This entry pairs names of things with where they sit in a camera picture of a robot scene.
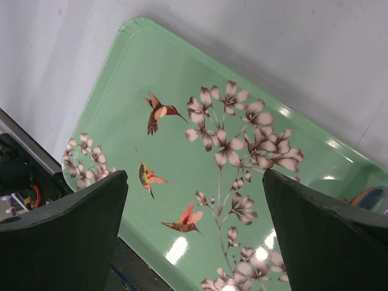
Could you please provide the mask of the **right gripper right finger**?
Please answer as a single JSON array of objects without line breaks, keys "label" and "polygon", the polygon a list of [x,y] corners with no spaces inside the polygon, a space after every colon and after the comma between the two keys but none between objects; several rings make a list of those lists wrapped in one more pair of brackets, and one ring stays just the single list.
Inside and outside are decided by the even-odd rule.
[{"label": "right gripper right finger", "polygon": [[387,290],[387,216],[276,170],[263,187],[292,290]]}]

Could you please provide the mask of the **small grey-blue cup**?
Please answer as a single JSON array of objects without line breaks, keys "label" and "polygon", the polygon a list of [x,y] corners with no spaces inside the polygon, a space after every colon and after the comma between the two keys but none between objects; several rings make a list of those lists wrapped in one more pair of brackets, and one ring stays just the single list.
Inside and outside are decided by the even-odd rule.
[{"label": "small grey-blue cup", "polygon": [[380,215],[387,215],[387,186],[370,187],[358,194],[352,200],[348,201],[343,198],[342,202],[348,203],[352,206],[378,213]]}]

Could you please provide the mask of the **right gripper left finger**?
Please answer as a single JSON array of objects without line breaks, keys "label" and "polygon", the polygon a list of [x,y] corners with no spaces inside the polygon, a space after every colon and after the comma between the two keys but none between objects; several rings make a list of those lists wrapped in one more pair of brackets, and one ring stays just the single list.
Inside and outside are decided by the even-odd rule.
[{"label": "right gripper left finger", "polygon": [[1,221],[1,290],[104,290],[128,192],[123,170]]}]

